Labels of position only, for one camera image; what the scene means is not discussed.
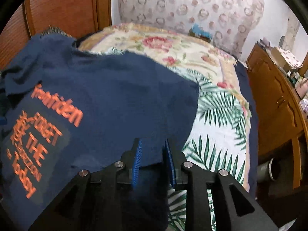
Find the metal bucket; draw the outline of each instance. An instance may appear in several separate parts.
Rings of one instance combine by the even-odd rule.
[[[280,165],[275,158],[258,166],[257,182],[275,181],[280,174]]]

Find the wooden headboard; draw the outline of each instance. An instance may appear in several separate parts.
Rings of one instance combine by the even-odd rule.
[[[75,38],[111,25],[111,0],[25,0],[0,35],[0,70],[36,33],[56,26]]]

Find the cardboard box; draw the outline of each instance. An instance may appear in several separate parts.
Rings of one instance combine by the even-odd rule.
[[[271,51],[271,55],[276,61],[276,64],[283,68],[284,71],[299,69],[303,64],[289,51],[285,51],[280,47],[274,47]]]

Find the white wall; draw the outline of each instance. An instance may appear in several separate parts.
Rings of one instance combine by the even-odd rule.
[[[303,62],[308,51],[308,35],[303,26],[300,25],[295,37],[292,53],[300,62]]]
[[[246,61],[255,43],[266,37],[271,46],[278,46],[288,27],[289,7],[283,0],[264,0],[264,13],[256,28],[249,32],[242,49],[241,61]]]
[[[289,7],[283,0],[264,0],[264,14],[259,24],[252,30],[242,49],[241,61],[246,61],[255,43],[266,37],[272,46],[278,46],[281,36],[284,36],[288,27]],[[111,0],[112,25],[120,24],[119,2]],[[293,54],[303,61],[308,51],[308,35],[302,25],[298,30],[293,47]]]
[[[111,0],[111,23],[112,25],[117,25],[121,23],[119,0]]]

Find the box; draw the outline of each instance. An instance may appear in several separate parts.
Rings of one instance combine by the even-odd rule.
[[[289,50],[274,47],[271,51],[271,55],[275,59],[276,64],[286,72],[293,69],[299,69],[303,66],[303,64]]]
[[[213,37],[212,34],[204,31],[203,28],[199,27],[198,24],[193,25],[193,27],[189,30],[188,35],[192,37],[200,38],[201,40],[206,41],[208,43],[211,42],[212,37]]]

